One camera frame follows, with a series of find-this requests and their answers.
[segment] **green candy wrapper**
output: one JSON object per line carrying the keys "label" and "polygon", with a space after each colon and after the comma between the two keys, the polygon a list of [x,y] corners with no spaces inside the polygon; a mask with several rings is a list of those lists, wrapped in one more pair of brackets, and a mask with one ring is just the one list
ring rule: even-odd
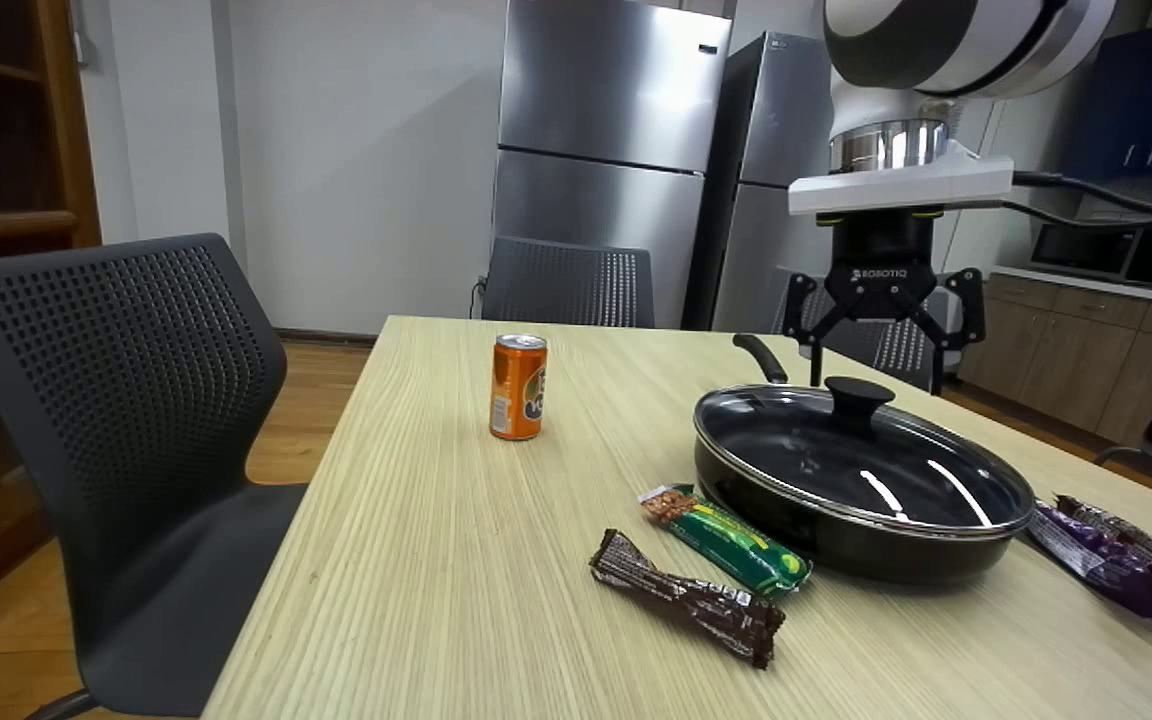
{"label": "green candy wrapper", "polygon": [[715,504],[691,498],[691,484],[658,484],[641,502],[644,519],[667,530],[699,557],[719,564],[737,586],[755,595],[794,595],[811,582],[811,564],[764,533],[741,526]]}

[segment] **refrigerator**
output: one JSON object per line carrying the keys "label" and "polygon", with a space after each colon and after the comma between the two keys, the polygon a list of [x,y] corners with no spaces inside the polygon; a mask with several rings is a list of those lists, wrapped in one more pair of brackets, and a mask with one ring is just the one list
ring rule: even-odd
{"label": "refrigerator", "polygon": [[497,238],[644,247],[657,325],[678,328],[729,32],[636,0],[513,0]]}
{"label": "refrigerator", "polygon": [[788,185],[828,172],[828,79],[828,53],[809,36],[766,32],[729,56],[686,328],[776,332],[788,274],[828,274],[828,231],[788,218]]}

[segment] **light wood table surface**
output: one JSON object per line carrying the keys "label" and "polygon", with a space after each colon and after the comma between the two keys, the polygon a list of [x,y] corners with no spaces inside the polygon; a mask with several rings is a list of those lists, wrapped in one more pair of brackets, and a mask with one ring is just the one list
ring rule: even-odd
{"label": "light wood table surface", "polygon": [[[788,599],[771,667],[658,625],[587,578],[604,530],[731,586],[636,515],[694,480],[691,404],[759,385],[719,332],[540,328],[544,434],[487,435],[490,338],[387,322],[208,716],[1152,716],[1152,625],[1029,544],[966,590],[841,573]],[[776,358],[803,381],[790,339]],[[828,372],[871,375],[848,360]],[[897,404],[1152,533],[1152,492],[914,387]]]}

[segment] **pan lid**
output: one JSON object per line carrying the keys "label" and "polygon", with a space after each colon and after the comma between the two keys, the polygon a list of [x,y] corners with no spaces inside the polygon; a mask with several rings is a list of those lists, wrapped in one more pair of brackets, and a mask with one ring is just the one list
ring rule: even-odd
{"label": "pan lid", "polygon": [[699,443],[742,480],[817,513],[903,535],[1002,535],[1032,487],[987,450],[830,375],[828,394],[755,385],[694,404]]}

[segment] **orange can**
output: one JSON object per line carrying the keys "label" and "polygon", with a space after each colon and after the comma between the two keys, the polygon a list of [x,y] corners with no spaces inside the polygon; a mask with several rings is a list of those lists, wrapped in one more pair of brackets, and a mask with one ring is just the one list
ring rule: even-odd
{"label": "orange can", "polygon": [[544,338],[497,338],[490,351],[490,435],[498,440],[533,440],[540,435],[544,409]]}

